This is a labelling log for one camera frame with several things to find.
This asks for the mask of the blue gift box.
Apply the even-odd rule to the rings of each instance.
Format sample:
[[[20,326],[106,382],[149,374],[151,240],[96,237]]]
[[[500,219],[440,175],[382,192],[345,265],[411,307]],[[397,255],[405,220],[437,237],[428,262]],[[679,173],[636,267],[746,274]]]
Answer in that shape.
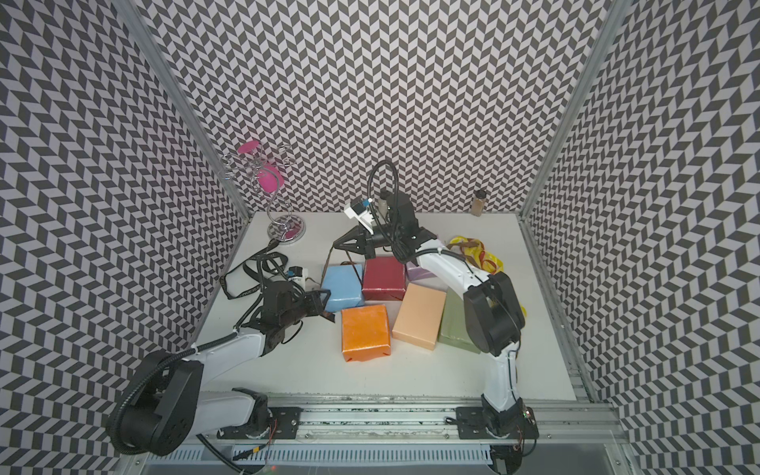
[[[364,305],[362,275],[363,266],[360,263],[328,267],[322,284],[322,288],[331,293],[326,304],[328,312],[335,313]]]

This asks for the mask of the red gift box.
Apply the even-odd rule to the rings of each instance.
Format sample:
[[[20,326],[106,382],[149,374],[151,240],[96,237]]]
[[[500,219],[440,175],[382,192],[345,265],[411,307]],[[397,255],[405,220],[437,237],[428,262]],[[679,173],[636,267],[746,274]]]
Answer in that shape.
[[[402,301],[407,290],[406,267],[393,256],[368,259],[362,295],[366,301]]]

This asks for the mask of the black ribbon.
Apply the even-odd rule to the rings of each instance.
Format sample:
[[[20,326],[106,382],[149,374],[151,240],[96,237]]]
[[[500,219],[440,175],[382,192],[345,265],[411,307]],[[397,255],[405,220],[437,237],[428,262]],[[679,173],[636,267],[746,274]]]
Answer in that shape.
[[[286,277],[289,258],[278,250],[280,245],[281,241],[271,239],[265,247],[223,274],[219,282],[224,295],[229,300],[251,296],[267,287],[275,276]],[[255,285],[239,293],[234,293],[230,290],[228,278],[239,270],[243,271]]]

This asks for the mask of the purple gift box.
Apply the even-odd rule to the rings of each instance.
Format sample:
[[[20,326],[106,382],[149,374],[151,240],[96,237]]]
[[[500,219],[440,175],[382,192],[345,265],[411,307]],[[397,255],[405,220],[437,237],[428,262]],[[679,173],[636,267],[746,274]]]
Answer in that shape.
[[[406,263],[406,274],[410,282],[425,280],[425,279],[435,277],[435,273],[432,273],[431,271],[423,267],[420,267],[419,265],[416,265],[415,263],[412,263],[412,262]]]

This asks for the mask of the orange gift box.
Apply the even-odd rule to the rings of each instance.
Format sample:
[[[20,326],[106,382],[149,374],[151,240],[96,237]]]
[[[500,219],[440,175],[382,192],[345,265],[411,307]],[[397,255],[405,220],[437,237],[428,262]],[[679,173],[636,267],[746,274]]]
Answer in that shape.
[[[344,309],[342,356],[346,362],[364,362],[390,356],[391,332],[384,305]]]

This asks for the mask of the peach gift box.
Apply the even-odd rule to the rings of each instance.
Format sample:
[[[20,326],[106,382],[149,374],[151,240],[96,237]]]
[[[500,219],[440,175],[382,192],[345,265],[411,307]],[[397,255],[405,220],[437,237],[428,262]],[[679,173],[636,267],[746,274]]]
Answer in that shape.
[[[439,337],[447,293],[410,284],[392,329],[395,340],[434,350]]]

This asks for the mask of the green gift box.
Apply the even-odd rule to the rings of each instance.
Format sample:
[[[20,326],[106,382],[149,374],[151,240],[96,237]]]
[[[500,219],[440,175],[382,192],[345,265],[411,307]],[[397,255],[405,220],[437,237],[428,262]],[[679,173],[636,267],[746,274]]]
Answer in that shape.
[[[463,300],[451,289],[446,291],[437,341],[467,352],[480,353],[467,332]]]

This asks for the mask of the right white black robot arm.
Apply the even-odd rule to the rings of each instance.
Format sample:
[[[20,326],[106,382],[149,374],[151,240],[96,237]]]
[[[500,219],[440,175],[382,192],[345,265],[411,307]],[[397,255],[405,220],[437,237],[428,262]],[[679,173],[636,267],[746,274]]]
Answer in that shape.
[[[357,225],[332,247],[365,258],[374,257],[378,247],[388,247],[397,261],[433,273],[462,298],[466,332],[491,358],[481,396],[485,428],[497,439],[511,437],[517,427],[530,422],[530,412],[518,392],[517,374],[526,317],[512,280],[502,271],[489,273],[475,267],[422,227],[408,195],[391,193],[386,203],[388,210],[382,215],[375,199],[350,201],[344,213]]]

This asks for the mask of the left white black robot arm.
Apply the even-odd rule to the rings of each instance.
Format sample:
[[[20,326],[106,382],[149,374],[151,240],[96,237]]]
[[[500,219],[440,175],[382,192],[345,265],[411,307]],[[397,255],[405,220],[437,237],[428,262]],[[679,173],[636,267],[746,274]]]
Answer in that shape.
[[[262,285],[255,304],[233,332],[207,344],[144,358],[106,423],[116,451],[168,455],[188,437],[212,431],[242,437],[271,437],[274,418],[265,394],[234,388],[208,392],[205,385],[245,362],[273,352],[287,331],[308,317],[329,322],[331,291],[305,290],[289,280]]]

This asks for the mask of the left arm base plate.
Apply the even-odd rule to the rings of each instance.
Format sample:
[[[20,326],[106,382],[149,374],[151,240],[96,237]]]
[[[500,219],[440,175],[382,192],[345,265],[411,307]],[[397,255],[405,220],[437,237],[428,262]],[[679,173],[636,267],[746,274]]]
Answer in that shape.
[[[242,426],[219,429],[217,438],[240,441],[296,439],[302,413],[300,407],[272,407],[257,411]]]

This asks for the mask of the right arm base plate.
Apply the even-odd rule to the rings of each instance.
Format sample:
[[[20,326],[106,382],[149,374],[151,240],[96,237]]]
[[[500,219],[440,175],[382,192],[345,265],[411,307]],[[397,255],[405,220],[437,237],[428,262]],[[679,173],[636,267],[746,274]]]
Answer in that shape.
[[[517,406],[494,412],[484,407],[457,407],[455,425],[460,439],[538,439],[538,424]]]

